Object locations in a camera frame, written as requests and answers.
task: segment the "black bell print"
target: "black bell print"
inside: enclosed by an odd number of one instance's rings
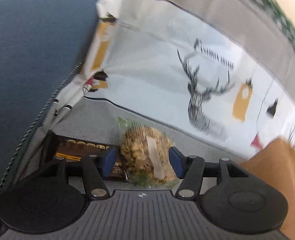
[[[277,106],[277,102],[278,102],[278,99],[275,100],[274,104],[272,106],[270,106],[267,111],[266,111],[266,114],[268,116],[270,116],[271,118],[274,117],[275,115],[275,112],[276,112],[276,106]]]

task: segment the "silver screw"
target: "silver screw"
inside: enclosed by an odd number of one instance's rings
[[[104,197],[107,192],[102,188],[95,188],[91,191],[91,194],[95,197]]]
[[[193,197],[194,192],[190,189],[183,189],[178,192],[181,197]]]

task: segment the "plastic wrapper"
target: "plastic wrapper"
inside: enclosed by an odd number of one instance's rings
[[[169,162],[172,140],[165,133],[138,122],[119,118],[119,124],[125,132],[120,152],[126,160],[130,182],[143,188],[177,185],[179,179]]]

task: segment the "blue fabric surface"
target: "blue fabric surface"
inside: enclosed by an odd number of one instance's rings
[[[96,0],[0,0],[0,181],[52,93],[85,58]]]

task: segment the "zipper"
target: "zipper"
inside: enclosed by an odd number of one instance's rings
[[[11,167],[13,165],[14,160],[16,159],[19,150],[21,149],[23,142],[28,138],[28,136],[32,136],[30,133],[32,131],[32,129],[34,128],[35,124],[37,123],[37,121],[40,119],[40,117],[43,115],[43,113],[45,112],[45,110],[48,108],[49,104],[51,102],[53,102],[53,100],[56,98],[56,96],[58,95],[58,93],[61,91],[61,89],[63,88],[63,86],[65,85],[65,83],[70,79],[70,77],[72,75],[74,75],[76,73],[76,71],[82,66],[82,63],[79,63],[76,65],[76,67],[68,74],[68,77],[62,81],[62,83],[59,85],[59,88],[57,90],[55,90],[55,92],[52,94],[51,98],[48,100],[48,102],[45,104],[45,106],[42,108],[41,112],[38,114],[38,116],[36,117],[36,119],[34,120],[34,122],[31,124],[31,126],[29,127],[29,130],[25,133],[25,135],[23,136],[21,143],[18,145],[17,149],[15,150],[7,168],[6,168],[6,172],[3,175],[3,178],[1,180],[0,183],[0,193],[2,191],[2,188],[6,182],[6,178],[9,175],[9,172],[11,170]]]

